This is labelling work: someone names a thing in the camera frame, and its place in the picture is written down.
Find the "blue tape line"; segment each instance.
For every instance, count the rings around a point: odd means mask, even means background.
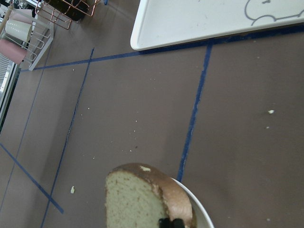
[[[0,146],[3,148],[3,150],[11,157],[11,159],[14,161],[14,164],[17,164],[19,168],[30,178],[30,180],[39,188],[39,190],[48,198],[49,201],[51,201],[54,206],[63,213],[63,209],[59,206],[59,204],[43,189],[43,187],[38,184],[38,182],[25,170],[25,168],[14,158],[14,156],[0,143]]]
[[[89,67],[90,67],[90,63],[91,63],[91,60],[92,60],[93,52],[94,52],[94,48],[92,49],[91,56],[90,56],[90,59],[89,59],[89,61],[88,61],[88,65],[87,65],[87,67],[86,67],[84,80],[83,80],[82,85],[81,85],[81,87],[80,87],[80,92],[79,92],[79,95],[78,95],[78,98],[77,98],[77,102],[76,102],[76,105],[75,105],[74,113],[73,113],[73,116],[72,116],[72,121],[71,121],[71,123],[70,123],[70,127],[69,127],[68,132],[67,132],[67,135],[66,135],[66,141],[65,141],[65,144],[64,144],[64,146],[63,146],[63,150],[62,150],[61,157],[60,157],[60,161],[59,161],[59,164],[58,164],[58,167],[57,167],[57,171],[56,171],[56,175],[55,175],[55,178],[54,178],[54,182],[53,182],[53,186],[52,186],[52,190],[51,190],[50,196],[53,195],[53,191],[54,191],[55,184],[56,184],[56,181],[57,181],[57,178],[58,178],[58,174],[59,174],[59,170],[60,170],[61,163],[62,163],[62,160],[63,160],[63,156],[64,156],[65,151],[66,151],[68,138],[69,138],[69,136],[70,136],[70,133],[71,133],[71,130],[72,130],[72,127],[73,127],[73,124],[74,124],[74,119],[75,119],[75,115],[76,115],[76,112],[77,112],[77,108],[78,108],[78,103],[79,103],[79,100],[80,100],[80,96],[81,96],[81,94],[82,94],[82,91],[83,91],[83,89],[84,89],[84,85],[85,85],[85,82],[86,82],[87,72],[88,72]],[[45,219],[46,219],[46,216],[47,216],[47,212],[48,212],[49,203],[50,203],[50,201],[47,202],[47,207],[46,207],[46,210],[45,210],[45,213],[44,213],[44,216],[43,216],[43,219],[42,219],[40,228],[42,228],[42,227],[44,226],[44,222],[45,222]]]
[[[188,152],[189,152],[189,148],[190,148],[190,143],[191,143],[191,140],[192,140],[192,133],[193,133],[193,130],[194,130],[194,125],[195,125],[195,120],[196,120],[196,114],[198,112],[198,105],[200,103],[200,97],[201,97],[201,94],[202,94],[202,91],[203,91],[205,78],[206,78],[206,75],[207,75],[207,69],[208,69],[208,65],[209,65],[212,46],[213,46],[213,41],[210,40],[208,45],[207,45],[207,50],[206,50],[205,60],[204,60],[204,68],[203,68],[203,70],[201,72],[201,75],[200,75],[199,86],[198,86],[198,90],[197,90],[197,93],[196,93],[195,102],[194,102],[194,106],[193,106],[193,110],[192,110],[192,115],[191,115],[191,119],[190,119],[190,123],[189,123],[189,127],[188,127],[186,142],[185,142],[184,149],[183,149],[182,156],[181,156],[181,160],[180,160],[180,167],[179,167],[179,172],[178,172],[178,175],[177,175],[177,180],[179,182],[181,182],[182,177],[184,175],[186,160],[187,160],[187,156],[188,156]]]
[[[258,39],[258,38],[273,37],[273,36],[278,36],[278,35],[293,34],[293,33],[299,33],[299,32],[304,32],[304,25],[301,24],[301,25],[291,26],[291,27],[286,27],[286,28],[277,28],[277,29],[274,28],[274,29],[269,29],[269,30],[264,30],[264,31],[248,33],[247,35],[234,35],[234,36],[212,38],[212,40],[213,40],[213,44],[215,45],[215,44],[243,41],[243,40],[248,40],[248,39]],[[99,61],[106,61],[106,60],[112,60],[112,59],[118,59],[118,58],[155,54],[155,53],[160,53],[160,52],[175,51],[175,50],[181,50],[181,49],[187,49],[187,48],[193,48],[193,47],[197,48],[197,47],[202,47],[202,46],[208,45],[210,40],[211,39],[207,39],[207,40],[195,41],[195,42],[191,42],[191,43],[177,44],[177,45],[173,45],[173,46],[158,47],[158,48],[149,49],[149,50],[135,51],[135,52],[129,52],[129,53],[124,53],[124,54],[93,58],[91,60],[91,62],[99,62]],[[75,62],[70,62],[70,63],[38,67],[38,68],[35,68],[34,70],[83,64],[83,63],[87,63],[88,61],[89,60],[86,59],[86,60],[75,61]]]
[[[46,64],[47,64],[47,60],[48,60],[48,57],[49,57],[49,53],[50,53],[50,49],[48,50],[47,58],[46,58],[46,61],[45,61],[45,63],[44,63],[44,66],[46,66]],[[32,110],[33,110],[34,102],[35,102],[35,100],[36,100],[36,96],[37,96],[37,92],[38,92],[38,89],[39,89],[39,86],[40,86],[40,82],[41,82],[41,79],[42,79],[43,72],[44,72],[44,70],[41,72],[41,75],[40,75],[40,79],[39,79],[39,82],[38,82],[37,89],[36,89],[36,91],[35,91],[34,99],[33,99],[33,102],[32,102],[32,105],[31,105],[31,108],[30,108],[30,111],[29,111],[29,114],[28,114],[28,118],[27,118],[27,121],[26,121],[25,126],[24,126],[24,130],[23,130],[23,133],[22,133],[22,137],[21,137],[21,140],[20,140],[18,149],[17,149],[16,159],[18,158],[19,151],[20,151],[20,148],[21,148],[21,144],[22,144],[22,142],[23,142],[23,138],[24,138],[24,135],[25,135],[25,130],[26,130],[27,125],[28,125],[28,123],[29,123],[29,117],[30,117],[30,115],[31,115],[31,113],[32,113]],[[14,168],[15,168],[15,163],[13,164],[13,167],[12,167],[12,169],[11,169],[11,172],[10,172],[10,175],[9,175],[9,180],[8,180],[8,183],[7,183],[6,188],[5,188],[5,191],[4,191],[4,196],[3,196],[3,199],[2,199],[2,202],[1,202],[1,206],[0,206],[0,212],[1,212],[1,209],[2,209],[2,205],[3,205],[4,199],[5,199],[5,196],[6,196],[8,187],[9,187],[9,184],[10,184],[10,179],[11,179],[11,177],[12,177]]]

